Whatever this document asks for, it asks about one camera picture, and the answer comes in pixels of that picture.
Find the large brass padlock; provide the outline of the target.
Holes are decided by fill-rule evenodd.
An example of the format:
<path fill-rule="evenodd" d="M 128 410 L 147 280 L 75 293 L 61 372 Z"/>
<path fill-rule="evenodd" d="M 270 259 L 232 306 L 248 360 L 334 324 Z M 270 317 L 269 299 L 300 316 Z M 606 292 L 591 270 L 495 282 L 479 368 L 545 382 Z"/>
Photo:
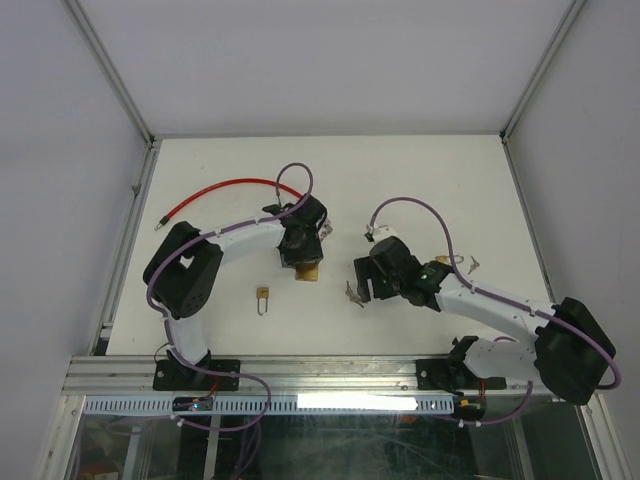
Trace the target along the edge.
<path fill-rule="evenodd" d="M 319 265 L 299 264 L 295 267 L 295 280 L 303 282 L 317 282 L 319 279 Z"/>

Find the silver key bunch front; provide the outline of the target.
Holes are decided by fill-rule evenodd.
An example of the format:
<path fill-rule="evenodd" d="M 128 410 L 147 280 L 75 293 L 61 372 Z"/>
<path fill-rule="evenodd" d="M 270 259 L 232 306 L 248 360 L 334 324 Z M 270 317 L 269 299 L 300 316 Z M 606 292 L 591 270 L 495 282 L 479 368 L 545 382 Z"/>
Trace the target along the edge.
<path fill-rule="evenodd" d="M 346 282 L 345 295 L 347 296 L 347 298 L 351 303 L 354 303 L 361 308 L 364 307 L 364 303 L 362 299 L 360 298 L 358 293 L 351 287 L 349 282 Z"/>

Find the silver key pair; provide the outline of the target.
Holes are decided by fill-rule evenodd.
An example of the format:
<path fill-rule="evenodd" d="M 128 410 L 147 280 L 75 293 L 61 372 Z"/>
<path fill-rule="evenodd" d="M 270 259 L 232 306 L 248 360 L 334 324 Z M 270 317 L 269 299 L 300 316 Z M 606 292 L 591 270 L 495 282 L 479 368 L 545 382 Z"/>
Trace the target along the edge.
<path fill-rule="evenodd" d="M 333 232 L 333 227 L 332 227 L 331 221 L 327 219 L 319 231 L 320 240 L 323 241 L 332 232 Z"/>

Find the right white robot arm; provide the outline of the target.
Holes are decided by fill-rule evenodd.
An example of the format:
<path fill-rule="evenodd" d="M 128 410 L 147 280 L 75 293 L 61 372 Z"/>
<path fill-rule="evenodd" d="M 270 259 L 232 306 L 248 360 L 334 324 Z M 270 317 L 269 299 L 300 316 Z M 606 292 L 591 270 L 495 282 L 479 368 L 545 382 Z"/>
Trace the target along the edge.
<path fill-rule="evenodd" d="M 452 265 L 420 262 L 395 236 L 376 243 L 354 261 L 357 294 L 373 299 L 401 297 L 424 307 L 466 317 L 504 335 L 506 341 L 467 335 L 457 340 L 437 378 L 452 393 L 479 379 L 540 382 L 552 394 L 585 405 L 596 390 L 615 347 L 588 308 L 566 297 L 558 304 L 494 293 L 464 283 Z"/>

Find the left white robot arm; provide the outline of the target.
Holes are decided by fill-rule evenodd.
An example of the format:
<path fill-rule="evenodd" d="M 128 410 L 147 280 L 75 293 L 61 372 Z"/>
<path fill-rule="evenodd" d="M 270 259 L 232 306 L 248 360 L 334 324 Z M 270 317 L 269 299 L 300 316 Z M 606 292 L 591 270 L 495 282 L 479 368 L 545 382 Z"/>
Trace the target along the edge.
<path fill-rule="evenodd" d="M 174 225 L 143 272 L 146 297 L 159 311 L 175 377 L 198 388 L 209 377 L 210 350 L 200 311 L 221 267 L 249 254 L 276 250 L 284 268 L 316 266 L 324 258 L 320 232 L 327 208 L 305 195 L 292 204 L 268 205 L 263 215 L 206 234 L 187 221 Z"/>

